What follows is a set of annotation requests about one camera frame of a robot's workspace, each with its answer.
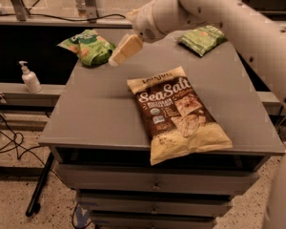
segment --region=soap dispenser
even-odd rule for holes
[[[19,64],[21,65],[21,70],[22,70],[22,79],[24,83],[26,84],[27,88],[31,93],[38,93],[42,87],[40,85],[40,82],[34,72],[31,72],[28,69],[28,62],[26,61],[19,61]]]

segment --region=speckled floor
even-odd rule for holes
[[[46,0],[47,8],[53,6],[57,8],[55,0]],[[130,10],[139,7],[150,0],[106,0],[105,7],[108,10]],[[47,121],[45,116],[27,115],[8,115],[7,121],[14,119],[39,119]],[[10,131],[4,131],[9,137],[13,137]],[[25,141],[23,146],[26,148],[38,145],[40,132],[21,131]],[[280,136],[286,145],[286,127],[282,129]],[[9,142],[7,137],[1,135],[0,147]],[[46,162],[49,149],[47,147],[34,149],[33,152]],[[260,179],[255,183],[245,195],[236,197],[234,207],[223,217],[218,219],[218,225],[214,229],[259,229],[263,213],[265,210],[267,196],[271,184],[279,166],[281,157],[274,156],[258,171]],[[15,150],[0,154],[1,166],[30,166],[42,167],[43,164],[32,154],[25,154],[21,160],[16,158]],[[27,218],[25,213],[31,195],[34,191],[36,181],[0,181],[0,229],[45,229],[45,228],[64,228],[72,227],[72,212],[75,206],[75,192],[68,189],[53,173],[49,174],[48,182],[39,199],[41,209],[38,214]]]

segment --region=brown chip bag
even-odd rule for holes
[[[128,80],[152,138],[151,164],[190,153],[232,148],[205,108],[182,67]]]

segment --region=desk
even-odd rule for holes
[[[98,29],[113,43],[128,30]],[[145,45],[117,68],[77,63],[40,144],[77,191],[97,225],[213,228],[258,179],[258,168],[284,154],[276,130],[237,56],[225,42],[200,58],[177,45],[177,31]],[[150,140],[126,80],[182,66],[234,147],[150,166]]]

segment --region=chip bag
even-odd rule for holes
[[[115,45],[105,40],[96,30],[84,30],[58,46],[74,52],[86,66],[106,63],[115,49]]]
[[[200,56],[203,56],[226,40],[227,38],[221,30],[210,25],[186,32],[178,38],[180,43],[186,45]]]
[[[191,153],[232,148],[182,67],[127,81],[152,139],[151,164]]]

